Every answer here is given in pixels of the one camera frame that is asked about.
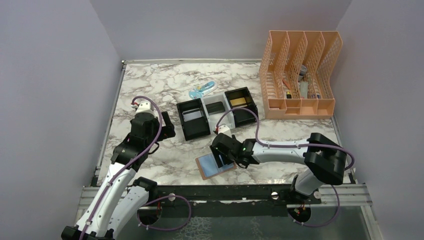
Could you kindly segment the brown leather card holder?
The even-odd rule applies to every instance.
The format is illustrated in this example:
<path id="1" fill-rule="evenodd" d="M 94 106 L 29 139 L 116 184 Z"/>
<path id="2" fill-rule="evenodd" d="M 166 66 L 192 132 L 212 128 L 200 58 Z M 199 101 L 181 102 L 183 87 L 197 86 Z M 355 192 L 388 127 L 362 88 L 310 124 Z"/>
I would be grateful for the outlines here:
<path id="1" fill-rule="evenodd" d="M 224 172 L 228 172 L 237 168 L 235 163 L 225 164 L 219 167 L 212 153 L 196 158 L 195 162 L 203 180 L 213 178 Z"/>

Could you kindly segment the white tray bin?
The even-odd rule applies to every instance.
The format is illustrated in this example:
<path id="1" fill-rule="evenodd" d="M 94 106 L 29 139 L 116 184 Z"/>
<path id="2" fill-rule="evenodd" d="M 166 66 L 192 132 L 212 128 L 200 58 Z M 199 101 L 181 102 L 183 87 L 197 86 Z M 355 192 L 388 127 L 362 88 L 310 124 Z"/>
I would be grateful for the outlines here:
<path id="1" fill-rule="evenodd" d="M 201 98 L 201 101 L 205 107 L 210 131 L 213 132 L 216 130 L 216 125 L 219 119 L 224 115 L 225 112 L 231 109 L 230 104 L 224 92 L 204 96 Z M 236 124 L 233 113 L 230 111 L 228 114 L 226 114 L 218 125 L 226 125 L 230 129 L 234 129 Z"/>

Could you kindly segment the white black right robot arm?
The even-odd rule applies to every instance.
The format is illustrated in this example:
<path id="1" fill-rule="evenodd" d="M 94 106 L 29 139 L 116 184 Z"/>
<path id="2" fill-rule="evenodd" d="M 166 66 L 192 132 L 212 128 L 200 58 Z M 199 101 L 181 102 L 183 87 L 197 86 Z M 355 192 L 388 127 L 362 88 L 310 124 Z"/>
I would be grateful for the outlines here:
<path id="1" fill-rule="evenodd" d="M 309 138 L 288 142 L 246 139 L 219 133 L 210 145 L 218 167 L 234 163 L 241 168 L 270 162 L 294 163 L 307 170 L 294 177 L 289 199 L 300 204 L 322 185 L 339 186 L 343 183 L 347 154 L 342 148 L 320 133 Z"/>

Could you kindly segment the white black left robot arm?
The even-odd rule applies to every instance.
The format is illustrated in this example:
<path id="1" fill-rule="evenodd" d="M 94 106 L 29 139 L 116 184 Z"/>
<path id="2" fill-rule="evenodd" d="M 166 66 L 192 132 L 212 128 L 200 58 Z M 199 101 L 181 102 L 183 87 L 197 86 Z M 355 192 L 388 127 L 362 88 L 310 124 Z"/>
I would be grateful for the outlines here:
<path id="1" fill-rule="evenodd" d="M 111 239 L 108 224 L 112 213 L 128 183 L 147 159 L 151 145 L 175 136 L 174 125 L 166 111 L 159 117 L 139 112 L 130 123 L 130 132 L 113 150 L 107 176 L 96 197 L 75 226 L 65 227 L 62 239 Z"/>

